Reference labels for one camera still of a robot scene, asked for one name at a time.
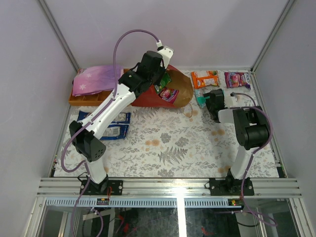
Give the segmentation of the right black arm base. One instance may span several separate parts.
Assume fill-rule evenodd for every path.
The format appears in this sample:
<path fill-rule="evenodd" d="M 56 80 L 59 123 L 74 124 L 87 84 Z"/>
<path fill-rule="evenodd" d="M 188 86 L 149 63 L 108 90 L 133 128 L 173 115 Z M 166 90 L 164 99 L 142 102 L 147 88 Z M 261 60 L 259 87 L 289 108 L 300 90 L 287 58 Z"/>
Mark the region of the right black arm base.
<path fill-rule="evenodd" d="M 242 179 L 235 179 L 228 174 L 225 179 L 209 178 L 209 190 L 212 196 L 254 196 L 253 184 L 250 178 L 246 178 L 242 184 Z"/>

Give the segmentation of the white Fox's candy bag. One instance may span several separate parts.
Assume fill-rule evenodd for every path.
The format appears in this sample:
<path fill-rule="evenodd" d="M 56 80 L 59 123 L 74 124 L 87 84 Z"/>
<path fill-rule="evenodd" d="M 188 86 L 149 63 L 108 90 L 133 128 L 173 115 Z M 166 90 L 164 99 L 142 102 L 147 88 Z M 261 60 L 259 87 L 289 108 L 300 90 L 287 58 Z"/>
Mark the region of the white Fox's candy bag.
<path fill-rule="evenodd" d="M 249 73 L 244 72 L 224 72 L 227 88 L 245 87 L 251 89 Z"/>

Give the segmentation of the green snack packet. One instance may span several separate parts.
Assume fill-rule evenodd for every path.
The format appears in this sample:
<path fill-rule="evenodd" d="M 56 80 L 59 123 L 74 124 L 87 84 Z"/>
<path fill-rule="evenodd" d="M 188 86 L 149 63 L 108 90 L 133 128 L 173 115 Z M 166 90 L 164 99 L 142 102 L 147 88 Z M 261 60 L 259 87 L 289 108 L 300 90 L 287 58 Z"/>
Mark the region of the green snack packet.
<path fill-rule="evenodd" d="M 162 76 L 161 80 L 159 82 L 156 82 L 154 84 L 154 88 L 157 94 L 161 93 L 162 90 L 170 83 L 172 82 L 169 74 L 166 72 Z"/>

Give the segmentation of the blue Doritos chip bag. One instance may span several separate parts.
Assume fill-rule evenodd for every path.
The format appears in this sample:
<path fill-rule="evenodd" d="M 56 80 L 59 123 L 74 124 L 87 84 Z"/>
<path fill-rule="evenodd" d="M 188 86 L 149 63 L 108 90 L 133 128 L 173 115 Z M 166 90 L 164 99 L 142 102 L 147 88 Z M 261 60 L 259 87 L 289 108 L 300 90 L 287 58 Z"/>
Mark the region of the blue Doritos chip bag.
<path fill-rule="evenodd" d="M 84 112 L 79 110 L 79 115 L 77 118 L 77 123 L 86 117 L 88 117 L 91 113 Z M 119 115 L 109 124 L 109 126 L 104 130 L 103 135 L 99 140 L 118 140 L 125 139 L 129 126 L 131 122 L 131 112 L 128 113 L 119 113 Z M 80 129 L 81 125 L 69 125 L 69 130 L 71 136 L 73 136 L 77 130 Z"/>

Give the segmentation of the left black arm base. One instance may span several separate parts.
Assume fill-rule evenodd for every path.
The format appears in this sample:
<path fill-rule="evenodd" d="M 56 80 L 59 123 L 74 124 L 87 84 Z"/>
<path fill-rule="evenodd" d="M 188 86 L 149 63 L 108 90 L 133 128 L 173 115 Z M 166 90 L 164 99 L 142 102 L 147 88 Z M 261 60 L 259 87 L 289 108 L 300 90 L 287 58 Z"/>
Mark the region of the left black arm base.
<path fill-rule="evenodd" d="M 88 176 L 86 179 L 78 180 L 81 182 L 80 193 L 83 195 L 90 196 L 121 196 L 123 191 L 123 181 L 122 180 L 112 180 L 106 177 L 100 184 L 96 184 L 93 181 L 90 181 L 87 184 Z"/>

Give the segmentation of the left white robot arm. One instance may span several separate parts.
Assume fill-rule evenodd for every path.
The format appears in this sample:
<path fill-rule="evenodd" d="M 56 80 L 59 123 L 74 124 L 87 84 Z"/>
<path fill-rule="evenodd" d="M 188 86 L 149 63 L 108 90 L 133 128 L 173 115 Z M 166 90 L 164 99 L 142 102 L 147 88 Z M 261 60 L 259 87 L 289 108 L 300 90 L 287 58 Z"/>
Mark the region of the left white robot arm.
<path fill-rule="evenodd" d="M 83 120 L 71 122 L 72 144 L 84 157 L 91 189 L 96 194 L 102 195 L 108 189 L 107 173 L 103 168 L 106 146 L 100 140 L 103 133 L 123 109 L 161 80 L 172 56 L 173 50 L 167 47 L 147 51 L 141 62 L 119 78 L 116 91 L 94 112 Z"/>

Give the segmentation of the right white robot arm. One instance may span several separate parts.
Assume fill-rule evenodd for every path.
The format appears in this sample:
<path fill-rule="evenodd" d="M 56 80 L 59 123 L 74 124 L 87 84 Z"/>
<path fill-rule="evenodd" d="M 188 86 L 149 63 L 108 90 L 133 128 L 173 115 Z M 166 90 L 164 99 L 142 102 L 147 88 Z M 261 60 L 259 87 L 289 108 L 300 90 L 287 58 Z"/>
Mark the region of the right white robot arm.
<path fill-rule="evenodd" d="M 241 94 L 226 95 L 222 89 L 203 94 L 211 119 L 216 123 L 232 124 L 235 128 L 239 147 L 225 182 L 225 189 L 231 195 L 242 190 L 254 155 L 270 143 L 273 133 L 270 118 L 262 108 L 254 100 L 253 106 L 239 106 L 238 95 Z"/>

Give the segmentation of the orange Fox's candy bag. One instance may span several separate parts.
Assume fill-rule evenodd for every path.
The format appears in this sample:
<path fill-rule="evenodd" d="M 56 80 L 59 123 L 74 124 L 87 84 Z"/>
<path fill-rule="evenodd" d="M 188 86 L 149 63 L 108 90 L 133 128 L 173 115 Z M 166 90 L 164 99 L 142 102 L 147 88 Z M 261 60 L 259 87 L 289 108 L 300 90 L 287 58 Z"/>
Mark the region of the orange Fox's candy bag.
<path fill-rule="evenodd" d="M 200 89 L 206 86 L 220 86 L 218 71 L 194 71 L 191 72 L 193 84 L 195 89 Z"/>

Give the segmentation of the red paper bag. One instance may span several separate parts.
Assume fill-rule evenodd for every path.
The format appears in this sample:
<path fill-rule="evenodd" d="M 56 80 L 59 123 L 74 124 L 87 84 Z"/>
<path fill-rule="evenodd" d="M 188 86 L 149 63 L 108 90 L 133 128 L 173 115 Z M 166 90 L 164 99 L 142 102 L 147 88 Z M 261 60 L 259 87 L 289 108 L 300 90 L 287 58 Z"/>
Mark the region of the red paper bag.
<path fill-rule="evenodd" d="M 171 82 L 157 92 L 152 85 L 133 103 L 135 107 L 181 108 L 189 104 L 194 95 L 191 80 L 175 67 L 169 65 L 166 73 Z"/>

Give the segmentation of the teal candy bag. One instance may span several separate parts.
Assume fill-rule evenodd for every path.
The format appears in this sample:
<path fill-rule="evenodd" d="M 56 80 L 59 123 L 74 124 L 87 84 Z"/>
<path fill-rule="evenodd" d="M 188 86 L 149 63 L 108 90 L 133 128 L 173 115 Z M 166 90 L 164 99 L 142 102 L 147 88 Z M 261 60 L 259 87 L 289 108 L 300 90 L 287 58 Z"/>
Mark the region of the teal candy bag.
<path fill-rule="evenodd" d="M 194 92 L 195 92 L 197 104 L 199 105 L 200 108 L 204 108 L 206 106 L 206 99 L 203 95 L 203 90 L 195 89 Z"/>

